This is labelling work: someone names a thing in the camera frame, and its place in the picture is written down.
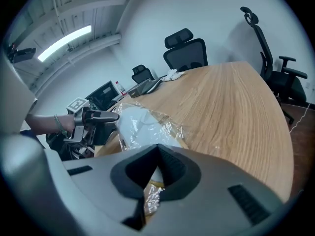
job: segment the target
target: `white wall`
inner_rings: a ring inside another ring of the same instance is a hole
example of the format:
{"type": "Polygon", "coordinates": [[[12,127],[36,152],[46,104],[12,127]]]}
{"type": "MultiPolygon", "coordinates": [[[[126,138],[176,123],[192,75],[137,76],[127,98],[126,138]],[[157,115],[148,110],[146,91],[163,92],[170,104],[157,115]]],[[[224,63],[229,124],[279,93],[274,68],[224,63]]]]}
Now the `white wall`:
{"type": "Polygon", "coordinates": [[[288,67],[308,74],[300,79],[309,102],[315,103],[314,52],[299,21],[283,0],[131,0],[120,22],[119,45],[111,47],[120,63],[132,75],[132,68],[143,64],[158,76],[169,70],[163,59],[167,50],[164,39],[183,29],[206,42],[209,64],[246,60],[256,71],[261,70],[261,46],[253,29],[245,22],[241,6],[249,7],[259,18],[279,70],[279,56],[289,56],[297,62],[288,67]]]}
{"type": "MultiPolygon", "coordinates": [[[[72,100],[76,97],[87,97],[109,81],[112,81],[114,85],[116,81],[119,81],[125,89],[135,85],[111,50],[106,48],[81,59],[58,76],[40,95],[32,113],[37,115],[67,114],[66,106],[72,100]]],[[[38,138],[48,148],[45,135],[38,138]]]]}

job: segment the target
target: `wooden table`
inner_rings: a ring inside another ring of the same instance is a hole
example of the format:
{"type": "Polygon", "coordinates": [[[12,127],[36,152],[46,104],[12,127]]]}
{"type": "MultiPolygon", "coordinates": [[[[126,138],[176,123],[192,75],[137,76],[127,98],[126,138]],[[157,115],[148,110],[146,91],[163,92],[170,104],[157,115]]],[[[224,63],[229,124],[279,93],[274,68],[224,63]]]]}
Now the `wooden table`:
{"type": "Polygon", "coordinates": [[[192,69],[152,94],[122,102],[171,116],[187,130],[189,149],[238,165],[288,200],[293,180],[288,126],[274,95],[247,62],[192,69]]]}

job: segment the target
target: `chair backrest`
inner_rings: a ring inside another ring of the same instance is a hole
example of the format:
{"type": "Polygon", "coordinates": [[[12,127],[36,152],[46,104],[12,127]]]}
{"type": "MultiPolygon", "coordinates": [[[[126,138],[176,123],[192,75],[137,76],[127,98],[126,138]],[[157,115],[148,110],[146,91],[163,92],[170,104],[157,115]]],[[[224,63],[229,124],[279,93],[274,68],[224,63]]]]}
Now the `chair backrest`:
{"type": "Polygon", "coordinates": [[[208,65],[206,45],[203,39],[193,39],[187,28],[165,38],[165,47],[170,49],[163,57],[171,69],[185,71],[208,65]]]}
{"type": "Polygon", "coordinates": [[[134,74],[138,74],[141,71],[143,71],[144,69],[146,69],[146,67],[144,65],[138,65],[135,68],[133,68],[132,70],[133,70],[134,74]]]}
{"type": "Polygon", "coordinates": [[[264,33],[262,32],[261,28],[257,25],[259,22],[258,17],[256,14],[252,13],[250,9],[247,7],[241,7],[241,11],[245,13],[244,17],[246,22],[254,29],[256,36],[258,38],[258,41],[262,47],[262,50],[264,52],[264,57],[263,58],[263,65],[261,69],[261,77],[265,80],[268,81],[272,74],[272,55],[269,49],[269,46],[267,44],[266,38],[264,36],[264,33]]]}
{"type": "Polygon", "coordinates": [[[152,76],[151,71],[147,69],[144,65],[136,66],[132,70],[134,73],[134,75],[132,75],[132,79],[138,84],[140,84],[141,82],[147,79],[154,80],[154,77],[152,76]]]}

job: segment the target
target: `clear plastic wrap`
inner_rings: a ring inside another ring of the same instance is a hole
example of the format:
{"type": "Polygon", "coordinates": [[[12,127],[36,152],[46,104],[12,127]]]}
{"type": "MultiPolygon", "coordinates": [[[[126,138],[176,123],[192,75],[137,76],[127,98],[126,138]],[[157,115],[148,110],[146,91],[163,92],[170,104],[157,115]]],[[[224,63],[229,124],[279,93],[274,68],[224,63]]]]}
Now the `clear plastic wrap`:
{"type": "Polygon", "coordinates": [[[159,194],[164,188],[149,183],[144,189],[144,213],[150,215],[156,212],[159,204],[159,194]]]}
{"type": "Polygon", "coordinates": [[[172,122],[166,114],[151,111],[139,103],[121,103],[114,112],[120,115],[116,126],[123,151],[152,144],[188,148],[182,125],[172,122]]]}

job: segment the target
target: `chair headrest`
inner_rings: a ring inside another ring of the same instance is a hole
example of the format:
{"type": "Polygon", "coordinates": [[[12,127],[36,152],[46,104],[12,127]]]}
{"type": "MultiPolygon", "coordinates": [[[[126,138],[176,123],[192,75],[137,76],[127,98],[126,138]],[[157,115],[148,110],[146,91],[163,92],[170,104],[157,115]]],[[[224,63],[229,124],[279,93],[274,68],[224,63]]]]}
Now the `chair headrest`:
{"type": "Polygon", "coordinates": [[[165,38],[165,47],[171,49],[178,44],[183,44],[193,39],[193,34],[187,28],[184,28],[165,38]]]}
{"type": "Polygon", "coordinates": [[[143,71],[144,69],[146,69],[146,67],[144,65],[138,65],[135,68],[133,68],[133,73],[134,74],[138,74],[139,72],[143,71]]]}
{"type": "Polygon", "coordinates": [[[252,13],[250,9],[248,9],[247,7],[241,7],[241,11],[245,13],[245,20],[251,27],[258,24],[258,17],[256,16],[256,14],[252,13]]]}

